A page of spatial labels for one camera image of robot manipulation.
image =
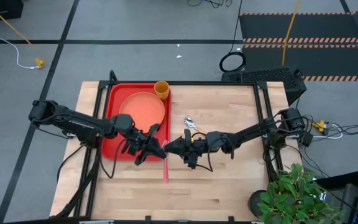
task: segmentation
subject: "wooden tabletop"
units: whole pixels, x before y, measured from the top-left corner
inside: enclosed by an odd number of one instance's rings
[[[98,82],[83,82],[76,110],[93,114]],[[258,123],[254,92],[251,86],[171,86],[171,141],[183,135],[185,116],[190,116],[203,131],[237,132]],[[282,83],[268,83],[273,114],[288,108]],[[263,93],[260,97],[264,110]],[[287,144],[297,148],[296,142]],[[65,158],[78,148],[77,139],[68,141]],[[51,215],[56,215],[78,188],[85,150],[71,158],[60,173]],[[301,164],[294,149],[281,150],[286,166]],[[206,156],[198,162],[208,165]],[[163,163],[119,161],[113,179],[101,170],[95,191],[91,218],[112,220],[256,220],[247,207],[252,192],[265,189],[267,171],[262,159],[261,138],[244,143],[236,149],[234,159],[218,152],[211,154],[214,172],[191,170],[180,157],[168,156],[169,184],[163,181]],[[110,172],[112,161],[103,159]],[[85,214],[88,192],[84,195],[81,214]]]

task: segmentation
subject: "black metal frame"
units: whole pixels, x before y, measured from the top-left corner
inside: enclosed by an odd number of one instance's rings
[[[97,118],[98,113],[99,113],[99,109],[101,106],[101,97],[102,97],[102,92],[107,89],[107,94],[106,94],[106,99],[104,101],[104,109],[103,109],[103,118],[105,118],[106,116],[106,112],[107,112],[107,104],[109,101],[109,93],[111,91],[111,89],[114,87],[114,85],[118,85],[118,84],[122,84],[122,83],[155,83],[156,81],[118,81],[114,72],[110,71],[109,74],[109,80],[108,81],[99,81],[99,85],[98,85],[98,92],[96,95],[96,101],[95,101],[95,106],[94,106],[94,111],[93,111],[93,117]],[[266,105],[266,110],[267,110],[267,116],[273,116],[273,112],[272,112],[272,107],[270,104],[270,98],[269,98],[269,93],[267,90],[267,83],[266,82],[242,82],[241,80],[239,82],[220,82],[220,81],[168,81],[168,83],[170,85],[231,85],[231,86],[252,86],[254,89],[254,96],[255,96],[255,104],[256,104],[256,108],[257,108],[257,114],[258,114],[258,119],[259,122],[261,123],[262,120],[264,119],[263,116],[263,112],[262,112],[262,104],[260,102],[260,95],[259,95],[259,89],[262,89],[263,94],[264,94],[264,100],[265,100],[265,105]],[[269,147],[267,145],[267,141],[262,141],[263,147],[264,147],[264,151],[268,151],[269,152]],[[90,160],[91,160],[91,153],[92,153],[92,148],[86,148],[86,152],[85,152],[85,157],[84,157],[84,163],[83,163],[83,167],[82,167],[82,171],[81,171],[81,177],[80,177],[80,185],[84,182],[87,173],[88,173],[88,169],[90,167]],[[280,155],[280,151],[276,150],[274,151],[275,153],[275,158],[276,158],[276,164],[277,164],[277,169],[283,169],[283,164],[282,164],[282,158]],[[266,160],[270,160],[269,158],[269,154],[266,155]],[[91,183],[90,183],[90,188],[89,188],[89,197],[88,197],[88,201],[86,203],[86,212],[84,216],[80,216],[80,211],[81,211],[81,206],[82,206],[82,200],[83,197],[76,203],[75,208],[74,208],[74,212],[73,212],[73,217],[66,217],[66,218],[62,218],[62,217],[53,217],[49,220],[37,220],[37,221],[29,221],[28,223],[71,223],[74,220],[77,221],[76,218],[79,218],[81,221],[86,221],[86,220],[91,220],[91,214],[92,214],[92,208],[93,208],[93,201],[94,201],[94,194],[96,191],[96,184],[97,184],[97,179],[98,179],[98,170],[96,170],[96,174],[94,175]],[[220,221],[191,221],[191,220],[177,220],[177,221],[152,221],[150,216],[146,216],[145,220],[114,220],[114,223],[145,223],[145,224],[149,224],[149,223],[159,223],[159,224],[165,224],[165,223],[181,223],[181,222],[186,222],[186,223],[200,223],[200,224],[205,224],[205,223],[215,223],[215,224],[220,224],[220,223],[235,223],[235,224],[240,224],[240,223],[244,223],[244,224],[248,224],[251,222],[237,222],[234,221],[234,217],[228,217],[228,222],[220,222]]]

